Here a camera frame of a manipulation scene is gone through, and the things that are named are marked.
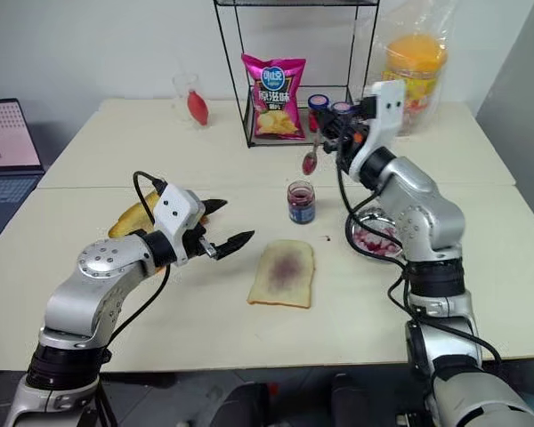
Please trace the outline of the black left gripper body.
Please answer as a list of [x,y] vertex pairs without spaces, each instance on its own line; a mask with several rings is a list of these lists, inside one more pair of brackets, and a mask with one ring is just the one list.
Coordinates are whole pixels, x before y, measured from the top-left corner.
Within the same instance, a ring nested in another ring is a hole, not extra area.
[[181,249],[182,254],[176,255],[174,264],[178,267],[185,264],[191,258],[199,257],[206,254],[208,257],[214,259],[215,249],[212,243],[206,240],[206,228],[202,224],[202,220],[206,216],[204,213],[196,220],[192,228],[187,229],[182,234]]

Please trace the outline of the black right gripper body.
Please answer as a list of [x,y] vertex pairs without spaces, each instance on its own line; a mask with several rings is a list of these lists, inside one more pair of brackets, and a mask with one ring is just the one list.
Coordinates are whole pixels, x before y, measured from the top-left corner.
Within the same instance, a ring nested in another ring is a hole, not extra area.
[[344,173],[349,173],[354,158],[368,138],[370,121],[376,118],[376,97],[366,97],[355,105],[349,105],[337,118],[341,129],[336,163]]

